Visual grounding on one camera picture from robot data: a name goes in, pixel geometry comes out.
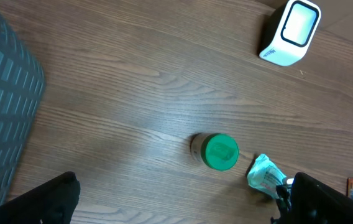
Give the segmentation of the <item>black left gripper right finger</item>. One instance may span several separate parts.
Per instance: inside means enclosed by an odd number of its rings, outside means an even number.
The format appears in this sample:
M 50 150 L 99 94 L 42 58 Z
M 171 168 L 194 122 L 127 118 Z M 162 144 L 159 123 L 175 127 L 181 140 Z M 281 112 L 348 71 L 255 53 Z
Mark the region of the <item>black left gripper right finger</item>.
M 279 218 L 272 224 L 353 223 L 353 200 L 303 172 L 276 186 Z

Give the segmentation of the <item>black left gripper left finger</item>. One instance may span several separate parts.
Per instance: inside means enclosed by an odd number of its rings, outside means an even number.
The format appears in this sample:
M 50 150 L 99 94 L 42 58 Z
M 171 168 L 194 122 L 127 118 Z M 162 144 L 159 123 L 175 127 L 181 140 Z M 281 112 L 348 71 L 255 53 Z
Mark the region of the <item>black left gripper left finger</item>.
M 0 206 L 0 224 L 69 224 L 79 202 L 80 183 L 68 171 Z

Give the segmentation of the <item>teal wipes pack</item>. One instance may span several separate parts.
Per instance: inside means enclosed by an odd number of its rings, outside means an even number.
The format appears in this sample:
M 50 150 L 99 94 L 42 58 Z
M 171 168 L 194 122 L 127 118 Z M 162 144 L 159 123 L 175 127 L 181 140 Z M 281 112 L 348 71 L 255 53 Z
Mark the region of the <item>teal wipes pack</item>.
M 248 185 L 277 199 L 277 186 L 283 185 L 286 175 L 265 155 L 259 155 L 247 175 Z

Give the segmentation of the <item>green lid jar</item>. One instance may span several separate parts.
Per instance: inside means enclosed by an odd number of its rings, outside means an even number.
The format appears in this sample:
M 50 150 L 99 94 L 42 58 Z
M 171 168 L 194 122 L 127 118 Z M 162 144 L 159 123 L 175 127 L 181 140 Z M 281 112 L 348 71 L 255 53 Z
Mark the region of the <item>green lid jar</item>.
M 211 169 L 233 168 L 239 158 L 239 146 L 234 138 L 223 133 L 199 133 L 190 144 L 192 157 Z

